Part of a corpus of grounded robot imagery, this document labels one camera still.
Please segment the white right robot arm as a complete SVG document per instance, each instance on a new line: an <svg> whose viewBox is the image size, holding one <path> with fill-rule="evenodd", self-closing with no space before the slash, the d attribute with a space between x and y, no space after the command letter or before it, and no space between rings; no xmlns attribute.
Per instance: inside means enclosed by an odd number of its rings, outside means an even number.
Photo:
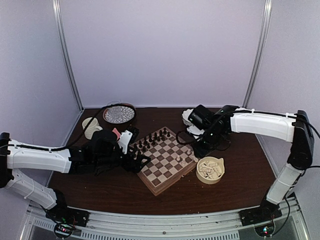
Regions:
<svg viewBox="0 0 320 240"><path fill-rule="evenodd" d="M186 131L194 137L190 142L197 157L204 157L218 146L220 138L230 133L249 133L283 140L291 143L286 164L266 193L262 206L256 210L259 220L268 220L285 195L300 176L313 163L314 134L317 130L310 124L303 110L297 113L273 113L225 105L212 112L203 105L182 113Z"/></svg>

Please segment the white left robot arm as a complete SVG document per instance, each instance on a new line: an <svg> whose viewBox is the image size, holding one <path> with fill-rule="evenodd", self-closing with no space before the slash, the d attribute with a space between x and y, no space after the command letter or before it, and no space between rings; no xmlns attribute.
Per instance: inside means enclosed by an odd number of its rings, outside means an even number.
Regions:
<svg viewBox="0 0 320 240"><path fill-rule="evenodd" d="M122 167L128 172L139 173L151 158L133 145L138 133L135 127L122 133L116 129L99 130L80 147L50 148L23 144L3 132L0 135L0 186L13 189L52 212L61 222L67 222L72 218L72 211L64 194L41 185L20 170L49 170L71 175L93 173L98 176Z"/></svg>

